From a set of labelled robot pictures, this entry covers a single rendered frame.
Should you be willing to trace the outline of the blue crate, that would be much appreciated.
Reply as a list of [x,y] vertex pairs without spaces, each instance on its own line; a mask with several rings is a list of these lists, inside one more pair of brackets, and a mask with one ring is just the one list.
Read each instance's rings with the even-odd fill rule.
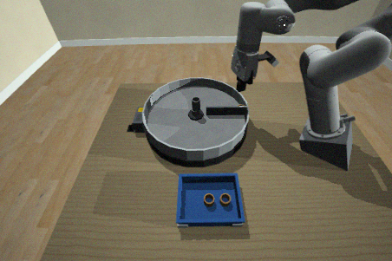
[[[214,204],[204,204],[206,194],[214,196]],[[229,206],[219,203],[220,196],[228,193]],[[178,228],[190,226],[242,227],[245,215],[237,173],[185,173],[179,174],[176,224]],[[211,224],[217,223],[217,224]]]

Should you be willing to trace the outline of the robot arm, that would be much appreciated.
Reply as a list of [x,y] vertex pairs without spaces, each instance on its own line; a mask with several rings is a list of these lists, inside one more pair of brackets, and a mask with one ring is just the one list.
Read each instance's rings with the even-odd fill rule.
[[[299,11],[337,10],[356,1],[270,0],[266,5],[244,3],[239,13],[236,48],[246,53],[258,51],[263,32],[275,35],[288,33],[295,24],[294,14]],[[381,66],[390,55],[391,43],[392,3],[381,14],[342,33],[336,40],[336,51],[313,45],[302,53],[299,66],[310,117],[306,129],[311,137],[335,139],[344,133],[346,122],[356,120],[354,115],[347,114],[341,114],[339,118],[337,85]]]

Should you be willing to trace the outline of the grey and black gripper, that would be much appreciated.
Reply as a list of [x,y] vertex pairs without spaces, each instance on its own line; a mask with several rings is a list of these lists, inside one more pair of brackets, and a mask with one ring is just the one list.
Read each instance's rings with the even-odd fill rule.
[[246,88],[245,84],[247,83],[251,85],[253,79],[255,79],[257,75],[258,51],[253,53],[242,52],[238,50],[235,45],[232,54],[231,70],[237,76],[236,90],[238,92],[245,91]]

